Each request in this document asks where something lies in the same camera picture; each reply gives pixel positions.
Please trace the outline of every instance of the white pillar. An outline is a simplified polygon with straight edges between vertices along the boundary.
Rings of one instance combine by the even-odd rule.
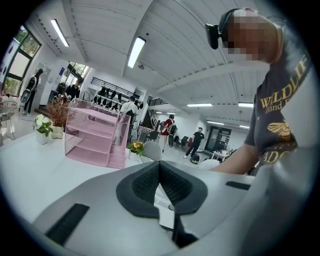
[[[149,92],[146,91],[146,92],[144,92],[144,95],[142,95],[139,98],[139,100],[143,102],[143,109],[139,110],[139,113],[136,117],[138,125],[140,124],[140,122],[143,122],[143,120],[145,119],[146,113],[148,111],[149,105],[148,105],[147,101],[148,101],[149,95],[150,95]]]

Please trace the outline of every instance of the ceiling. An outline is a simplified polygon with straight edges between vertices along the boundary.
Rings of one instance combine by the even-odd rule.
[[[240,65],[221,47],[211,49],[204,30],[205,23],[217,24],[224,12],[242,7],[264,12],[255,0],[52,0],[30,20],[62,59],[123,77],[181,111],[248,125],[252,109],[238,103],[253,101],[269,67]],[[58,39],[51,19],[58,20],[70,47]],[[137,36],[146,44],[131,69]],[[190,109],[191,103],[213,107]]]

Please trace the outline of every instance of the gray t-shirt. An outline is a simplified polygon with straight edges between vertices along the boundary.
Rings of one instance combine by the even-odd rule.
[[[281,114],[312,67],[311,58],[292,29],[282,28],[283,49],[279,60],[270,65],[257,88],[249,133],[245,144],[255,146],[260,165],[271,164],[297,146],[288,123]]]

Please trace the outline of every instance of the ceiling light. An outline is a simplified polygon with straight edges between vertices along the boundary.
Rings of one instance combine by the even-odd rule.
[[[188,107],[212,107],[211,103],[187,104]]]
[[[254,107],[254,104],[253,103],[244,103],[244,102],[241,102],[238,104],[239,107],[243,107],[243,108],[253,108]]]
[[[52,23],[55,31],[57,32],[58,36],[60,37],[62,43],[64,44],[64,46],[65,46],[65,47],[69,47],[69,44],[68,44],[68,42],[67,42],[64,34],[62,33],[62,31],[61,31],[61,29],[60,29],[60,26],[59,26],[59,24],[58,24],[58,22],[57,22],[57,20],[56,20],[56,19],[53,19],[53,20],[51,20],[51,23]]]
[[[209,124],[214,124],[214,125],[220,125],[220,126],[224,126],[225,124],[222,122],[211,122],[211,121],[207,121],[207,123]]]
[[[142,48],[144,47],[146,43],[146,40],[143,39],[142,37],[138,36],[134,42],[131,54],[130,54],[130,58],[129,58],[129,62],[128,62],[128,66],[130,68],[134,68],[136,61],[138,59],[138,56],[142,50]]]

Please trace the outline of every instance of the potted plant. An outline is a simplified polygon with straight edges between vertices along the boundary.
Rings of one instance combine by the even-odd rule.
[[[48,143],[49,133],[53,131],[50,125],[51,122],[43,114],[39,114],[34,119],[33,130],[36,129],[35,138],[39,144],[44,145]]]
[[[142,155],[142,152],[145,150],[144,144],[140,141],[134,141],[132,144],[127,147],[130,150],[129,159],[131,161],[137,161],[139,156]]]
[[[52,121],[53,132],[51,137],[53,139],[62,139],[68,117],[69,103],[64,101],[62,97],[57,97],[48,104],[46,110]]]

